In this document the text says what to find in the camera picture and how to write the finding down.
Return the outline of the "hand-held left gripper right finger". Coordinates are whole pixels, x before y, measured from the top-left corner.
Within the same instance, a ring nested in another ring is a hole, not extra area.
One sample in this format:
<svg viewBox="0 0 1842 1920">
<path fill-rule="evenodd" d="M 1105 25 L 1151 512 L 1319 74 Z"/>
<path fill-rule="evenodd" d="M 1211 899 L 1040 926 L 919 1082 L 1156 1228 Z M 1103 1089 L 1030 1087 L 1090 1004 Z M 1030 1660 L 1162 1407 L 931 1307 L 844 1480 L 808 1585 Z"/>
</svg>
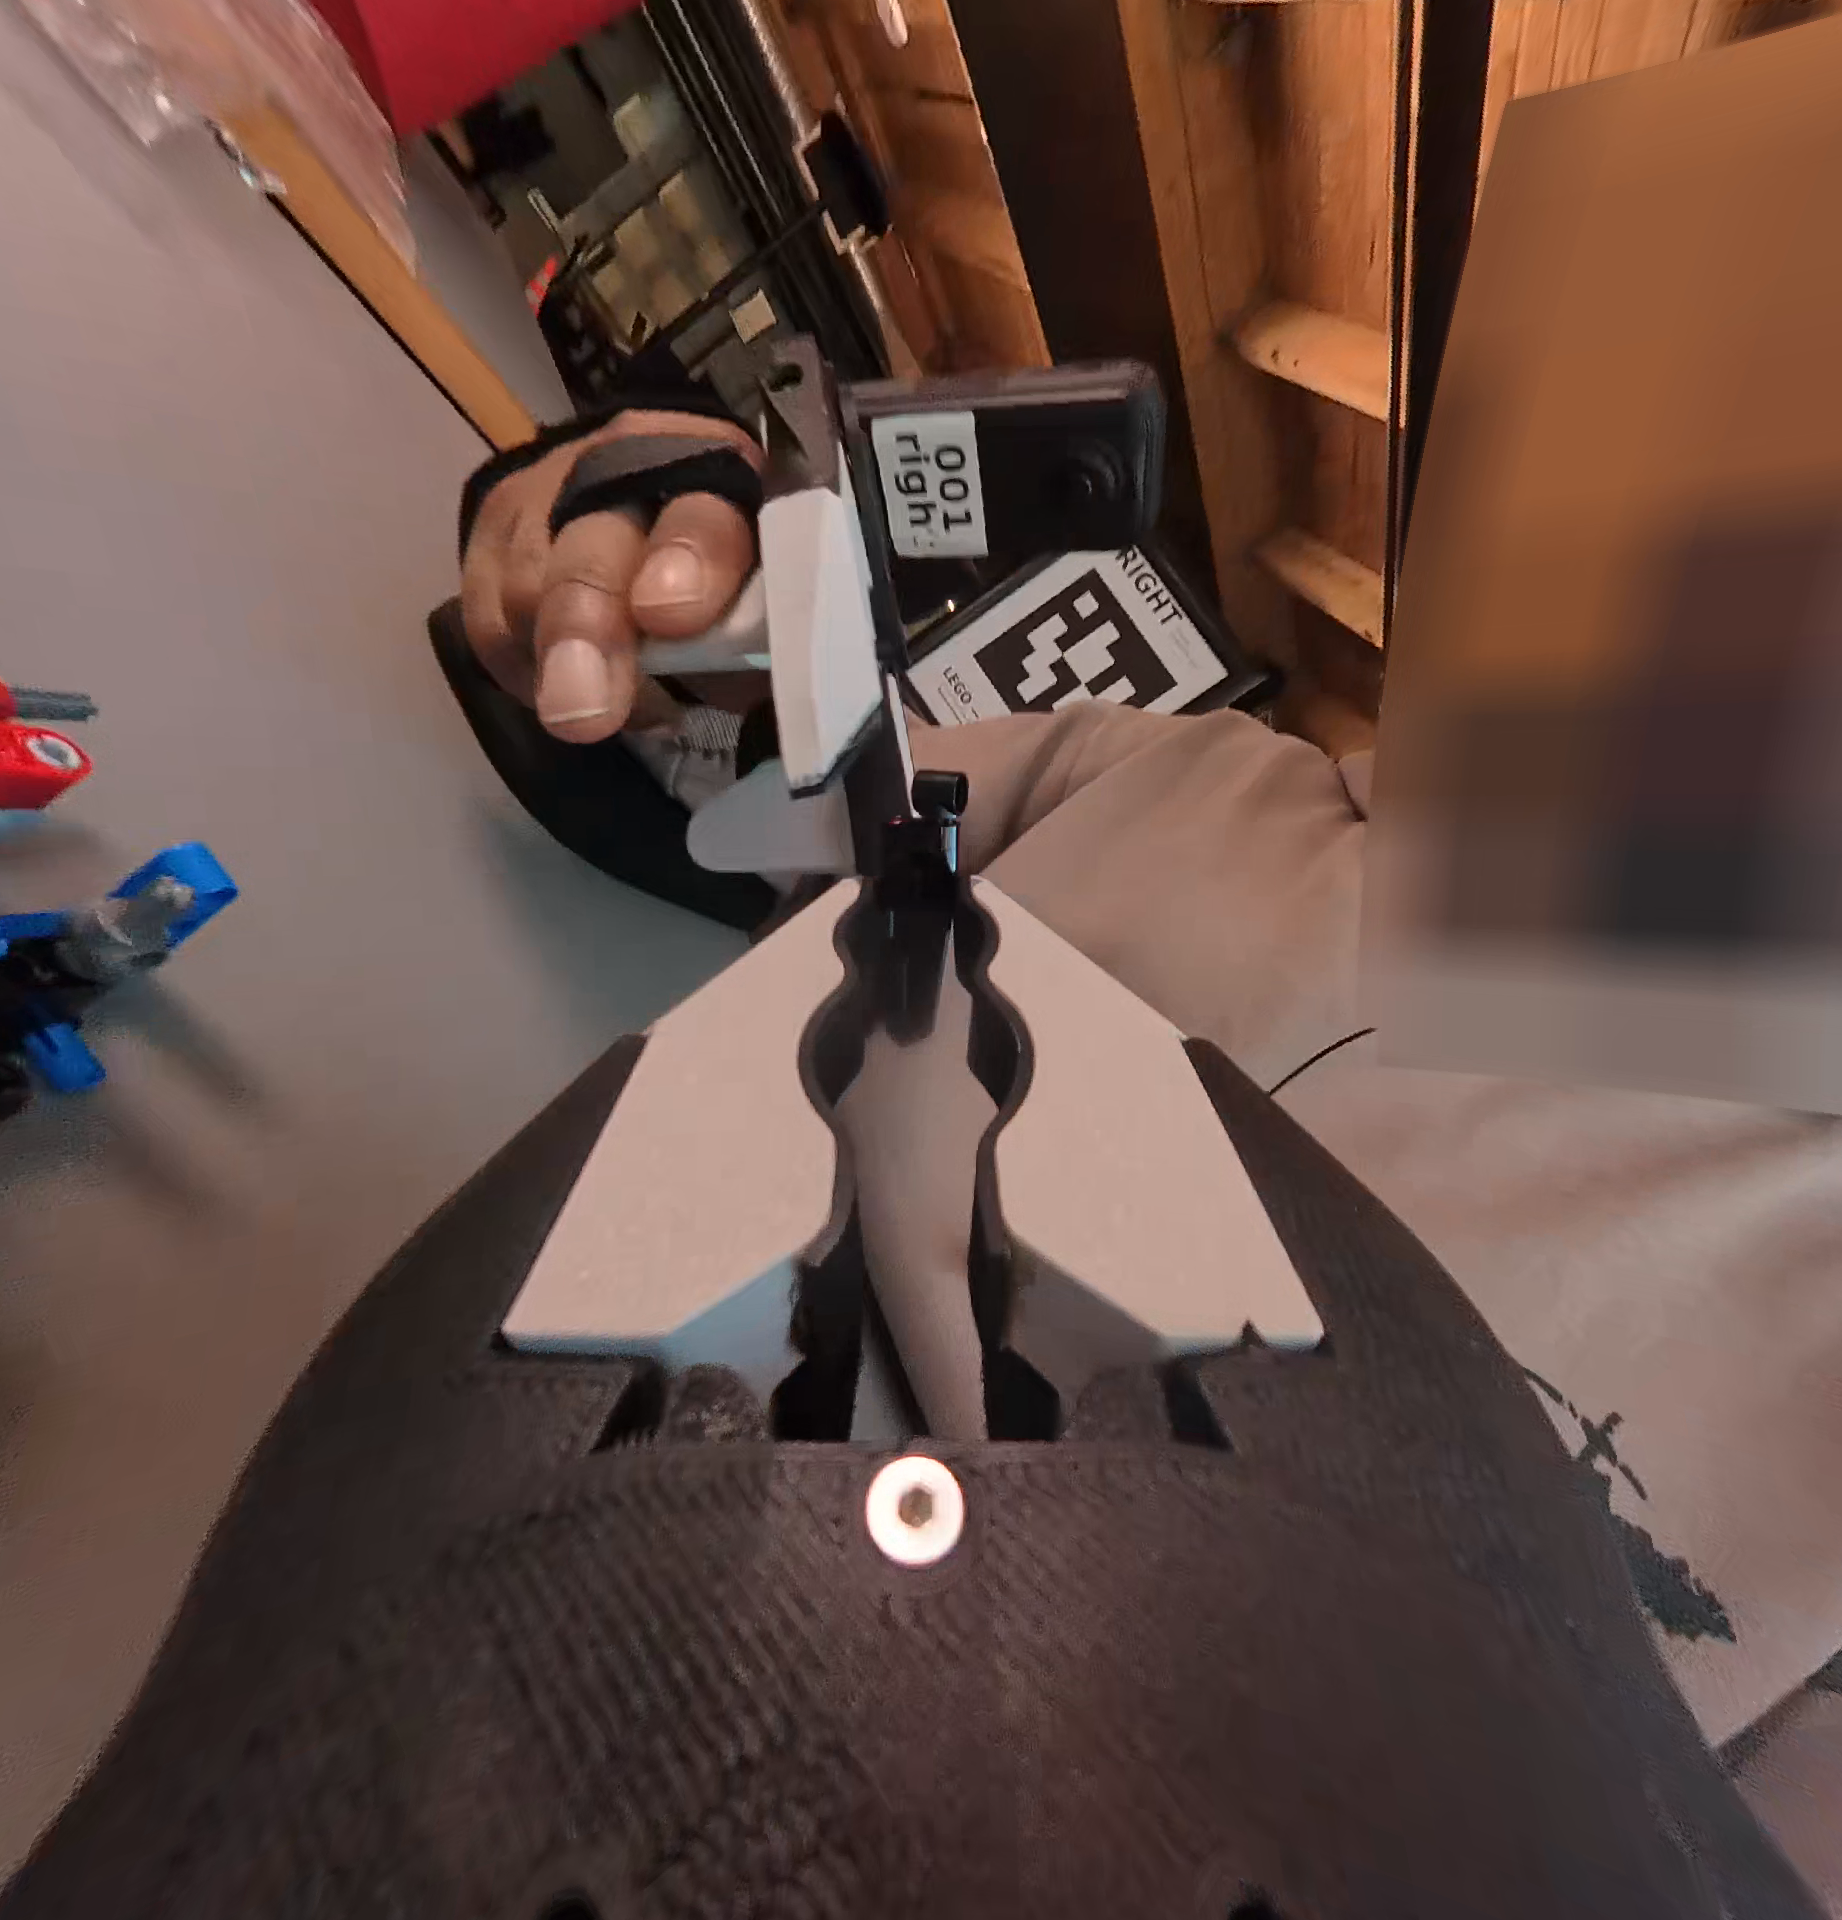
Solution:
<svg viewBox="0 0 1842 1920">
<path fill-rule="evenodd" d="M 965 1256 L 986 1435 L 1061 1437 L 1103 1376 L 1315 1352 L 1322 1316 L 1208 1078 L 1222 1050 L 986 878 L 962 887 L 955 975 L 994 1108 Z"/>
</svg>

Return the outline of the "grey desk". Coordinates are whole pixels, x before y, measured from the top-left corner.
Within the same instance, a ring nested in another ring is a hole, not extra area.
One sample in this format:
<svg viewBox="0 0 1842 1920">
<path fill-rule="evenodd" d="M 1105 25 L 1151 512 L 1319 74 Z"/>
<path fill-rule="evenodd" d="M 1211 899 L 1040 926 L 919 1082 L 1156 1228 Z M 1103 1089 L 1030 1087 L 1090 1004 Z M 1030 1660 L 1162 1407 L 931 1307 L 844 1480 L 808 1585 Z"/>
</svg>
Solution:
<svg viewBox="0 0 1842 1920">
<path fill-rule="evenodd" d="M 214 140 L 137 146 L 0 3 L 0 669 L 98 705 L 0 910 L 193 839 L 240 887 L 0 1127 L 0 1884 L 357 1290 L 740 952 L 467 732 L 425 615 L 482 447 Z"/>
</svg>

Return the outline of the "person's right hand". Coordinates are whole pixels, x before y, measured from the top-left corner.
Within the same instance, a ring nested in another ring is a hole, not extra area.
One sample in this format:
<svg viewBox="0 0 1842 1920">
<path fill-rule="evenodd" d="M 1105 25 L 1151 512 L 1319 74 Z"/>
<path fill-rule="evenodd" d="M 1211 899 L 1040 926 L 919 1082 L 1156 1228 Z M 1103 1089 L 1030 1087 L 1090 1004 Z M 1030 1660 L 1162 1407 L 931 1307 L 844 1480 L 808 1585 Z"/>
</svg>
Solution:
<svg viewBox="0 0 1842 1920">
<path fill-rule="evenodd" d="M 663 695 L 646 683 L 644 643 L 703 634 L 731 609 L 758 561 L 748 518 L 708 491 L 549 529 L 553 501 L 588 452 L 668 437 L 715 440 L 761 468 L 758 444 L 735 422 L 632 405 L 514 447 L 464 501 L 467 643 L 556 739 L 590 745 L 660 726 Z"/>
</svg>

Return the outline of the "red chair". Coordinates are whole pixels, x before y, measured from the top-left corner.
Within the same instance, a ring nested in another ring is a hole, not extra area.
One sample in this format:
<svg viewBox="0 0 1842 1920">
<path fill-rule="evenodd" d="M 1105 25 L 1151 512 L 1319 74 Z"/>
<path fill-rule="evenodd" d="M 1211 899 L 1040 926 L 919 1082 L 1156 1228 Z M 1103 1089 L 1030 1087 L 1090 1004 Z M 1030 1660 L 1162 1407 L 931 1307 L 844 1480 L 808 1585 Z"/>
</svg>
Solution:
<svg viewBox="0 0 1842 1920">
<path fill-rule="evenodd" d="M 455 118 L 640 1 L 308 1 L 394 136 Z"/>
</svg>

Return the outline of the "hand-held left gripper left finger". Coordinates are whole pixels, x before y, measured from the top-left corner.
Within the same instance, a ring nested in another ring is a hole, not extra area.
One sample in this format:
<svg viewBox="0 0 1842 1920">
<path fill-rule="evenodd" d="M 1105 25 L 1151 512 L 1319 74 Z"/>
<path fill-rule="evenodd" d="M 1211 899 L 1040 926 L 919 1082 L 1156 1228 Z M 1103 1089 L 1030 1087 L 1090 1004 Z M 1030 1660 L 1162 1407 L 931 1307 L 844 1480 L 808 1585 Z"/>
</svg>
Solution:
<svg viewBox="0 0 1842 1920">
<path fill-rule="evenodd" d="M 859 1069 L 839 880 L 640 1037 L 505 1307 L 520 1354 L 719 1367 L 775 1437 L 848 1441 L 868 1325 L 837 1091 Z"/>
</svg>

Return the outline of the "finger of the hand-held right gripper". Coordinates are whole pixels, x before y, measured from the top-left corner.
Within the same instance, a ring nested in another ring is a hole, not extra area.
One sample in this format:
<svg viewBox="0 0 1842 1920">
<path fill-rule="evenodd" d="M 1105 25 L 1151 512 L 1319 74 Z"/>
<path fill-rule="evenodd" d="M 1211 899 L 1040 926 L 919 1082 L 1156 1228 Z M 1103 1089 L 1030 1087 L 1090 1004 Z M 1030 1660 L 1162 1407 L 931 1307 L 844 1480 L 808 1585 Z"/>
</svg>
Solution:
<svg viewBox="0 0 1842 1920">
<path fill-rule="evenodd" d="M 781 491 L 760 512 L 768 679 L 789 794 L 839 784 L 874 822 L 917 818 L 897 672 L 849 487 Z"/>
<path fill-rule="evenodd" d="M 839 878 L 859 872 L 845 794 L 794 794 L 785 779 L 735 779 L 686 827 L 687 855 L 705 872 L 758 878 Z"/>
</svg>

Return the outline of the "wooden wall shelf unit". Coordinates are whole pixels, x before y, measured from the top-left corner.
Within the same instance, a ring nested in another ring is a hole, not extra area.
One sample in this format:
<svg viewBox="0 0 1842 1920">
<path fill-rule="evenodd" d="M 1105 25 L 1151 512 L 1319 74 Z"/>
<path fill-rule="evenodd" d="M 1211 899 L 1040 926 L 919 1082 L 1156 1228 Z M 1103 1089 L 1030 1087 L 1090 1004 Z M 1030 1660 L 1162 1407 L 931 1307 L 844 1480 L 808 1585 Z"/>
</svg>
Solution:
<svg viewBox="0 0 1842 1920">
<path fill-rule="evenodd" d="M 779 88 L 890 197 L 897 372 L 1141 357 L 1163 539 L 1283 673 L 1275 721 L 1371 742 L 1404 462 L 1509 106 L 1842 3 L 756 3 Z"/>
</svg>

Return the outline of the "black toy link rod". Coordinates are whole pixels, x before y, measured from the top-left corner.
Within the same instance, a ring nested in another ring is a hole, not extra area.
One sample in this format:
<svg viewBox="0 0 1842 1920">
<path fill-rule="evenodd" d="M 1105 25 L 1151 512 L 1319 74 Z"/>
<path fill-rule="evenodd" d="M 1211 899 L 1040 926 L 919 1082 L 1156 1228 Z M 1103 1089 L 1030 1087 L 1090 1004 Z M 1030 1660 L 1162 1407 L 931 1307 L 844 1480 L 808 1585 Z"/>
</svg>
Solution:
<svg viewBox="0 0 1842 1920">
<path fill-rule="evenodd" d="M 869 870 L 869 999 L 887 1039 L 911 1045 L 933 1031 L 960 899 L 960 827 L 970 779 L 921 770 L 907 812 L 874 832 Z"/>
</svg>

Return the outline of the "person's right forearm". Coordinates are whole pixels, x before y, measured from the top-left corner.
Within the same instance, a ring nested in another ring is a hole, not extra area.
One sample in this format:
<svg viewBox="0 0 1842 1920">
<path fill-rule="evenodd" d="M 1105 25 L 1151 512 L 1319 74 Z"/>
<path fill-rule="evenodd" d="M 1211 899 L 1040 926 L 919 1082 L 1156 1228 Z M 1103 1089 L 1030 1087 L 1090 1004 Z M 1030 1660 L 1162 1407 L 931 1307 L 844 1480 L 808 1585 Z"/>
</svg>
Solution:
<svg viewBox="0 0 1842 1920">
<path fill-rule="evenodd" d="M 909 739 L 970 779 L 978 875 L 1262 1087 L 1369 1026 L 1369 742 L 1332 754 L 1234 709 L 1100 701 Z"/>
</svg>

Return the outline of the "person's beige hoodie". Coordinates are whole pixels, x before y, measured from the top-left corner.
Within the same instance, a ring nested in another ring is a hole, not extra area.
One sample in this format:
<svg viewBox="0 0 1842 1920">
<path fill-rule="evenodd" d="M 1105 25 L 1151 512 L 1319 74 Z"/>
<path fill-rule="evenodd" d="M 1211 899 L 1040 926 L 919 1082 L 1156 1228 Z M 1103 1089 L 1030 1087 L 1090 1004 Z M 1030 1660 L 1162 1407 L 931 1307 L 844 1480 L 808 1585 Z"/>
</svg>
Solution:
<svg viewBox="0 0 1842 1920">
<path fill-rule="evenodd" d="M 1842 1115 L 1376 1054 L 1274 1099 L 1523 1370 L 1701 1730 L 1842 1696 Z"/>
</svg>

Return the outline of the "black hoodie drawstring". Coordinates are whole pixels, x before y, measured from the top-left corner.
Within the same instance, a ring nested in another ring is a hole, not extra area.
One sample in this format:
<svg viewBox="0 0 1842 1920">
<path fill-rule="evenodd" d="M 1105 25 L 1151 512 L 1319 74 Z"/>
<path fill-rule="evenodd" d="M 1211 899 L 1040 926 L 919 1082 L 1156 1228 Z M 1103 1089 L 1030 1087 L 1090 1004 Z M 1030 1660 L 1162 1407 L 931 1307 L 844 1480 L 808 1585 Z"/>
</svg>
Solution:
<svg viewBox="0 0 1842 1920">
<path fill-rule="evenodd" d="M 1359 1045 L 1359 1044 L 1364 1044 L 1364 1041 L 1374 1039 L 1374 1037 L 1378 1035 L 1378 1031 L 1380 1031 L 1378 1026 L 1367 1023 L 1367 1026 L 1361 1026 L 1361 1028 L 1352 1030 L 1352 1031 L 1348 1031 L 1348 1033 L 1341 1033 L 1340 1037 L 1335 1037 L 1335 1039 L 1328 1041 L 1325 1045 L 1317 1047 L 1315 1052 L 1308 1054 L 1304 1060 L 1299 1060 L 1299 1062 L 1297 1062 L 1295 1065 L 1291 1065 L 1290 1069 L 1282 1071 L 1270 1086 L 1264 1087 L 1264 1093 L 1266 1093 L 1268 1098 L 1278 1098 L 1279 1093 L 1291 1089 L 1291 1086 L 1293 1086 L 1297 1080 L 1302 1080 L 1306 1073 L 1310 1073 L 1313 1067 L 1317 1067 L 1317 1065 L 1322 1065 L 1322 1063 L 1338 1058 L 1340 1054 L 1348 1052 L 1350 1047 L 1356 1047 L 1356 1045 Z"/>
</svg>

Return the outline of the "toy brick race car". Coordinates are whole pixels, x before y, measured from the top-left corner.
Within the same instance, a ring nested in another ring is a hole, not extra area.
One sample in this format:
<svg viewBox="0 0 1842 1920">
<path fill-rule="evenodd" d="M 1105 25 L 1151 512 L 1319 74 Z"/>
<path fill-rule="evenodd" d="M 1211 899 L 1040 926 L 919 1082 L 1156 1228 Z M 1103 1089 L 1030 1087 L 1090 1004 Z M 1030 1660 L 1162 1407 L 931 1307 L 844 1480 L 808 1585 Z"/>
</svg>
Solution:
<svg viewBox="0 0 1842 1920">
<path fill-rule="evenodd" d="M 73 727 L 96 718 L 84 692 L 0 676 L 0 832 L 38 820 L 91 776 Z M 98 1087 L 105 1067 L 87 1041 L 90 1010 L 165 966 L 237 895 L 214 851 L 189 839 L 90 903 L 0 913 L 0 1123 L 38 1093 Z"/>
</svg>

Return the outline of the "heap of clear plastic bags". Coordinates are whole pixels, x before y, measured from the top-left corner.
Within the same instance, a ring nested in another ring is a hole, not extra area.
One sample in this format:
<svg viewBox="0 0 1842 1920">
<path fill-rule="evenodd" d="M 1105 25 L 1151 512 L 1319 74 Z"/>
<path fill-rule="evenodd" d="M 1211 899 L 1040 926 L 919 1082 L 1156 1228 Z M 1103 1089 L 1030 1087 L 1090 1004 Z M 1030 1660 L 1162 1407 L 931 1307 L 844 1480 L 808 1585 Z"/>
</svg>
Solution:
<svg viewBox="0 0 1842 1920">
<path fill-rule="evenodd" d="M 232 143 L 243 170 L 279 182 L 278 162 L 253 158 L 243 131 L 258 111 L 278 113 L 398 262 L 416 268 L 398 137 L 309 3 L 22 1 L 17 8 L 143 148 L 173 131 L 207 130 Z"/>
</svg>

